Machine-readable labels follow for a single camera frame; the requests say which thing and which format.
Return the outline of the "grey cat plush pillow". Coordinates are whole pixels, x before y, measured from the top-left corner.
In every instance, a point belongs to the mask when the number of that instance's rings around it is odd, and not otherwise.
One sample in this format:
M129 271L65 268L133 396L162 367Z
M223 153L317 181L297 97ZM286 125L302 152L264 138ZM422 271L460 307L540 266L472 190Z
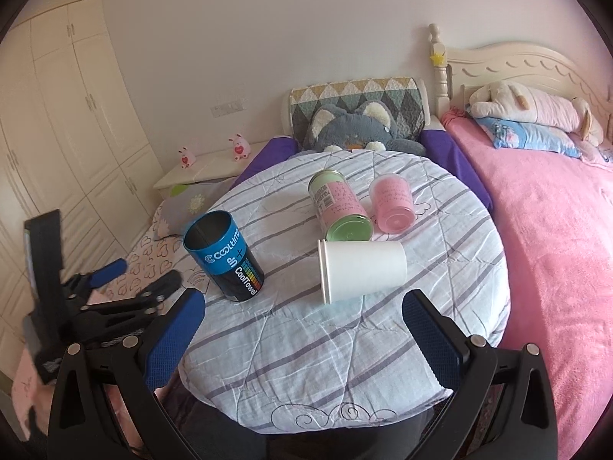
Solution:
M392 113L380 101L367 101L353 112L323 105L313 115L303 147L320 153L367 150L426 156L420 142L401 137Z

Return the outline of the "blue cartoon pillow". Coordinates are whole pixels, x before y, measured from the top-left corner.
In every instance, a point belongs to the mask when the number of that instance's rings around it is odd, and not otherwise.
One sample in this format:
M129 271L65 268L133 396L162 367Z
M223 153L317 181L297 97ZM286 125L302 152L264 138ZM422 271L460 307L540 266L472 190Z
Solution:
M572 139L558 128L494 117L475 117L474 121L490 138L494 148L550 152L574 159L581 157Z

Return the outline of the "wall switch panel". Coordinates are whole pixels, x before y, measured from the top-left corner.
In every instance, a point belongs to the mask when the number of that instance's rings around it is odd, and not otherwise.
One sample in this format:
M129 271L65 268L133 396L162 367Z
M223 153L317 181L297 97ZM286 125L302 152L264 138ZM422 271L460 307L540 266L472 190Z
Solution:
M237 99L231 102L215 105L211 108L212 117L226 117L245 109L244 99Z

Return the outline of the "grey floral pillow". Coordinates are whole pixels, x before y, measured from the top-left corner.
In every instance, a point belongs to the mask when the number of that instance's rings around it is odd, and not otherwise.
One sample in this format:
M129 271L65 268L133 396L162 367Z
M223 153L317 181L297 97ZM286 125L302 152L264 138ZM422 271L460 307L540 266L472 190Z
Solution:
M153 218L153 239L181 236L190 223L206 213L231 189L234 179L187 185L179 194L164 199Z

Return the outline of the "cream wooden headboard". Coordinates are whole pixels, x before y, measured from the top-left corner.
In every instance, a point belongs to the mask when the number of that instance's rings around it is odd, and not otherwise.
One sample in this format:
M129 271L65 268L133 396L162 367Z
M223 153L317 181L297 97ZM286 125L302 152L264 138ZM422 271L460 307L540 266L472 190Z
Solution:
M438 25L429 29L434 75L432 111L439 117L451 108L462 108L481 86L514 80L554 95L581 97L598 118L607 138L612 136L612 95L572 60L545 46L526 42L503 42L476 49L455 49L443 43Z

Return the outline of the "small pink bunny toy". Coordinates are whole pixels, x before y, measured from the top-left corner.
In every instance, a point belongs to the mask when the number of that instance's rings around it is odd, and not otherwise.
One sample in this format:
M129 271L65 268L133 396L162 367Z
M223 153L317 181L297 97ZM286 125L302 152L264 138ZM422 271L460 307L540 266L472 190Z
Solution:
M186 148L185 146L179 149L179 155L180 164L183 169L191 167L197 159L195 158L195 155L193 155L193 153L190 151L190 149Z

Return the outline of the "triangle pattern headboard cushion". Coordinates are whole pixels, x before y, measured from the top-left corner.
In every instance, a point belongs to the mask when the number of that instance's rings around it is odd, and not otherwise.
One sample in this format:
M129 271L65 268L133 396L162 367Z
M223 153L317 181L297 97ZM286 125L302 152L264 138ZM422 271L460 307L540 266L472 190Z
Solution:
M420 78L394 76L337 81L296 87L282 107L284 133L305 147L315 112L333 105L353 112L367 101L379 101L390 110L401 138L417 140L431 121L425 83Z

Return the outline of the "pink plastic cup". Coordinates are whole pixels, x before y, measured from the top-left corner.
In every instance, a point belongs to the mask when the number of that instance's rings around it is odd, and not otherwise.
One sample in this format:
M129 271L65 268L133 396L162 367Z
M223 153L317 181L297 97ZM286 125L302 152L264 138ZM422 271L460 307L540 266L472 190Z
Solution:
M404 177L383 174L369 188L377 227L386 234L398 235L409 229L416 220L413 195Z

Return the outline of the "white nightstand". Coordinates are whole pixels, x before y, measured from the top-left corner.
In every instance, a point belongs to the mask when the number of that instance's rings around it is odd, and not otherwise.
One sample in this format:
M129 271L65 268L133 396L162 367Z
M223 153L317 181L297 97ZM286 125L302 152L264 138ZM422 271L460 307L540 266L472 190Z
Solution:
M236 161L231 149L207 153L197 156L190 167L183 168L176 165L171 171L164 174L153 186L160 193L175 185L187 185L198 182L225 180L229 177L238 177L256 155L267 145L267 141L258 142L251 146L251 154L247 159Z

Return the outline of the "blue black CoolTowel can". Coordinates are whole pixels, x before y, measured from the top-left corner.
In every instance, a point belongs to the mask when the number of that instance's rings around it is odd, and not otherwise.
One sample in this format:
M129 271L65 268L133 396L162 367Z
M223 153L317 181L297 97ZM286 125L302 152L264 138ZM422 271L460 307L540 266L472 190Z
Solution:
M229 212L197 218L185 231L183 245L232 302L247 301L261 291L265 274Z

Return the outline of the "striped white quilt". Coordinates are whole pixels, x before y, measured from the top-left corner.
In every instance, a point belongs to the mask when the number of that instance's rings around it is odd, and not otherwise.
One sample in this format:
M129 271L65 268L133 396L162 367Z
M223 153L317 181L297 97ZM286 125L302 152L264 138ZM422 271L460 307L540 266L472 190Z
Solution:
M406 180L416 220L336 255L308 192L343 176L362 205L377 177ZM265 274L241 303L205 287L206 316L179 366L184 386L262 434L390 424L445 399L402 319L422 291L465 334L501 341L510 312L502 239L476 194L428 159L394 152L302 155L220 198Z

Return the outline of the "large pink bunny toy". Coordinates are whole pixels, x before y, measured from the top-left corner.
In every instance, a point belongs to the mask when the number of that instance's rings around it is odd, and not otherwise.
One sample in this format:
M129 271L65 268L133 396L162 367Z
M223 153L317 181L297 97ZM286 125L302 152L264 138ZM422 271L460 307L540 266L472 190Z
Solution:
M229 138L229 142L231 142L236 161L247 159L251 154L251 145L240 133Z

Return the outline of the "purple blanket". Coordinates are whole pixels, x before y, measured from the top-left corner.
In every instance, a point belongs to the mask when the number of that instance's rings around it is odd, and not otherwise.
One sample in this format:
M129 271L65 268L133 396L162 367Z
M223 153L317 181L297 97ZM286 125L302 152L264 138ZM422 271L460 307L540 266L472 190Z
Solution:
M493 213L492 197L467 156L449 133L443 128L430 126L421 133L419 142L425 148L427 158L457 177L476 194L486 210L490 214ZM299 153L298 143L293 138L287 136L272 138L247 165L243 173L233 181L231 189L264 169L280 164Z

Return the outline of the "heart pattern bed sheet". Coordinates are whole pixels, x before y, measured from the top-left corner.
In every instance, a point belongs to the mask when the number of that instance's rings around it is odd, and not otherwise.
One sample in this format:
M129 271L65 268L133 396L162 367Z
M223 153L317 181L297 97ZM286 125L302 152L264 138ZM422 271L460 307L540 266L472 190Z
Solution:
M127 255L127 271L104 287L108 300L132 298L147 284L175 269L182 274L182 286L206 294L210 279L184 249L179 236L156 240L161 208L156 209L153 223Z

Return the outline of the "white pink plush toy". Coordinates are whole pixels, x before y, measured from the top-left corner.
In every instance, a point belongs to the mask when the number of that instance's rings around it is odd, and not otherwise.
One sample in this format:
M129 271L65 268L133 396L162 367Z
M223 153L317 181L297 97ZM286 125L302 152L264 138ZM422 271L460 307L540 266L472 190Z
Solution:
M486 84L469 98L470 112L476 117L494 117L520 123L537 123L578 134L590 145L605 140L605 130L581 97L568 100L544 90L511 80Z

